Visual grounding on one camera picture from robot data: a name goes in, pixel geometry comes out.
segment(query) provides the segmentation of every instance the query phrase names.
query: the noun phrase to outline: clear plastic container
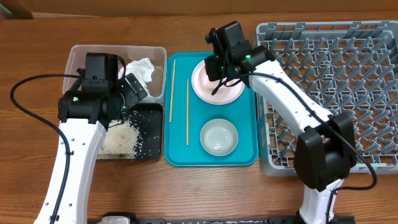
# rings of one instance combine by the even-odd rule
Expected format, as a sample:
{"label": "clear plastic container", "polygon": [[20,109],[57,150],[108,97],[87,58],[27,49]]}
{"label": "clear plastic container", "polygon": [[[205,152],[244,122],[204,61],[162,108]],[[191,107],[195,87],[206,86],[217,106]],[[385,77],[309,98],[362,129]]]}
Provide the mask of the clear plastic container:
{"label": "clear plastic container", "polygon": [[[78,68],[85,68],[86,54],[88,52],[116,54],[121,56],[126,65],[134,60],[149,58],[154,65],[152,81],[147,83],[147,89],[151,96],[145,97],[141,103],[164,102],[164,86],[166,81],[167,53],[163,47],[144,47],[128,45],[75,45],[72,47],[65,74],[78,75]],[[62,93],[65,93],[75,82],[75,78],[64,78]]]}

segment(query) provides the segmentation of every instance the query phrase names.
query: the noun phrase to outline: white tissue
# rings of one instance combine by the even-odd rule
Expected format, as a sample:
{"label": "white tissue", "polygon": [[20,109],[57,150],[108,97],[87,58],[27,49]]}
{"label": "white tissue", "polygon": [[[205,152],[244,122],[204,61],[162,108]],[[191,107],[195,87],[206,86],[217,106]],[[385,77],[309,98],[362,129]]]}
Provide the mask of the white tissue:
{"label": "white tissue", "polygon": [[[147,84],[152,81],[152,72],[154,72],[154,65],[150,62],[149,58],[143,58],[138,61],[132,61],[126,66],[126,75],[133,73],[139,83],[144,87],[145,91],[149,94]],[[119,71],[119,78],[123,75],[123,68]]]}

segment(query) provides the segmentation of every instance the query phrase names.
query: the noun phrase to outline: blue tray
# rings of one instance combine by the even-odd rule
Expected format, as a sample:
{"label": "blue tray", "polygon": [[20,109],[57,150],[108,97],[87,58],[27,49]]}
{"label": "blue tray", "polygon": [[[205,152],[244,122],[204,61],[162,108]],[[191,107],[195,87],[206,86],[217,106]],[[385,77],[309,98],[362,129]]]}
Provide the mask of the blue tray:
{"label": "blue tray", "polygon": [[[173,54],[167,62],[164,124],[164,155],[174,166],[248,166],[256,161],[257,144],[256,102],[254,92],[245,88],[242,95],[227,105],[204,102],[193,91],[193,69],[212,52]],[[172,122],[170,98],[175,59],[174,101]],[[189,146],[187,146],[187,79],[189,79]],[[238,130],[236,149],[227,156],[213,156],[200,144],[200,131],[208,121],[223,118]]]}

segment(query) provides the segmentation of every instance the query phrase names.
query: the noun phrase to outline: brown tabletop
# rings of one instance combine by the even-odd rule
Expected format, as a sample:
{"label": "brown tabletop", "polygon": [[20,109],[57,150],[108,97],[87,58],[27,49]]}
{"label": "brown tabletop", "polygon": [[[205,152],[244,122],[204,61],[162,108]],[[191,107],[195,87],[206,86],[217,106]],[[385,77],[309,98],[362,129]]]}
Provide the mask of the brown tabletop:
{"label": "brown tabletop", "polygon": [[[163,46],[175,52],[211,50],[204,35],[238,20],[252,39],[261,22],[398,20],[398,12],[319,12],[217,16],[99,17],[0,21],[0,223],[32,223],[43,204],[57,151],[54,130],[19,111],[9,100],[23,78],[63,73],[76,44]],[[58,123],[62,78],[35,80],[17,91],[26,108]],[[368,185],[369,175],[350,175],[345,185]],[[339,192],[335,212],[357,223],[398,222],[398,176],[380,175],[366,192]],[[303,183],[267,177],[258,161],[249,167],[171,166],[159,161],[98,161],[88,218],[108,211],[139,218],[256,218],[293,215]]]}

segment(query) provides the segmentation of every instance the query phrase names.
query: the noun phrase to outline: pink plate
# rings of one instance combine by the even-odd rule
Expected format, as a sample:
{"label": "pink plate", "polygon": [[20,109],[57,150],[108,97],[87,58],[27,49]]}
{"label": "pink plate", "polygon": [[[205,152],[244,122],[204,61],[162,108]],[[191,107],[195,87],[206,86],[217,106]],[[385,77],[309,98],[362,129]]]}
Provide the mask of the pink plate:
{"label": "pink plate", "polygon": [[[227,85],[233,84],[237,80],[232,80],[228,82]],[[240,82],[236,86],[225,87],[222,86],[218,89],[217,93],[212,96],[211,92],[217,87],[219,81],[211,82],[209,81],[205,61],[202,60],[193,70],[192,73],[192,87],[193,91],[207,103],[214,105],[224,105],[230,103],[239,98],[244,90],[244,83]]]}

